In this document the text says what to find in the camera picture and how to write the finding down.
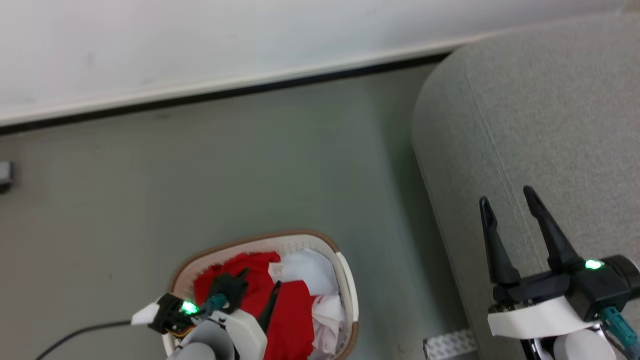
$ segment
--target gray floor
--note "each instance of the gray floor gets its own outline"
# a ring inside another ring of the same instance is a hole
[[[195,252],[312,228],[351,264],[352,359],[424,359],[462,329],[409,141],[431,67],[137,113],[0,138],[0,348],[32,359],[74,329],[128,318]],[[55,359],[163,359],[144,328],[87,334]]]

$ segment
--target white cloth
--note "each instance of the white cloth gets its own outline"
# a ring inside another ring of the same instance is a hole
[[[331,261],[311,249],[304,249],[283,257],[279,263],[269,266],[274,282],[302,280],[309,295],[338,295],[338,281]]]
[[[338,335],[346,321],[340,295],[318,296],[311,308],[311,316],[316,334],[314,348],[325,354],[335,354]]]
[[[314,348],[314,351],[311,352],[311,355],[307,358],[307,360],[326,360],[330,357],[330,354],[325,354],[324,352]]]

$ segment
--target green led light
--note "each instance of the green led light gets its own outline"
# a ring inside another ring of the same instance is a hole
[[[587,269],[591,269],[591,270],[598,270],[599,268],[602,268],[604,266],[604,263],[600,260],[594,260],[594,259],[589,259],[587,261],[584,262],[584,267],[586,267]]]
[[[194,304],[192,304],[192,303],[190,303],[188,301],[185,301],[185,302],[182,303],[182,309],[181,310],[185,314],[191,315],[191,314],[197,313],[200,309],[197,306],[195,306]]]

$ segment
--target black baseboard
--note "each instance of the black baseboard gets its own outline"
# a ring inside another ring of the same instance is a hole
[[[308,76],[305,78],[278,81],[276,83],[247,86],[244,88],[236,88],[236,89],[223,90],[218,92],[211,92],[207,94],[179,97],[175,99],[146,102],[143,104],[122,106],[119,108],[92,111],[89,113],[69,115],[69,116],[57,117],[57,118],[51,118],[51,119],[43,119],[43,120],[37,120],[33,122],[26,122],[23,124],[9,125],[9,126],[0,127],[0,135],[22,133],[30,130],[43,129],[45,127],[74,124],[76,122],[103,119],[106,117],[125,115],[125,114],[140,112],[140,111],[158,110],[162,108],[169,108],[172,106],[194,104],[196,102],[218,100],[218,99],[224,99],[227,97],[256,94],[260,92],[267,92],[267,91],[273,91],[273,90],[281,90],[284,88],[310,85],[315,83],[321,83],[324,81],[353,78],[356,76],[371,75],[371,74],[377,74],[379,72],[405,69],[409,67],[416,67],[416,66],[427,65],[432,63],[439,63],[442,60],[444,60],[444,58],[446,58],[449,54],[450,53],[423,56],[420,58],[394,61],[391,63],[383,63],[379,65],[362,67],[359,69],[332,72],[330,74],[314,75],[314,76]]]

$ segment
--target gray sofa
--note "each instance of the gray sofa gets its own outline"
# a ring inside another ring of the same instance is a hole
[[[493,338],[478,200],[522,275],[548,270],[522,193],[532,185],[579,254],[640,261],[640,17],[528,29],[468,45],[427,80],[413,146],[483,359],[524,359]],[[640,330],[640,302],[624,311]]]

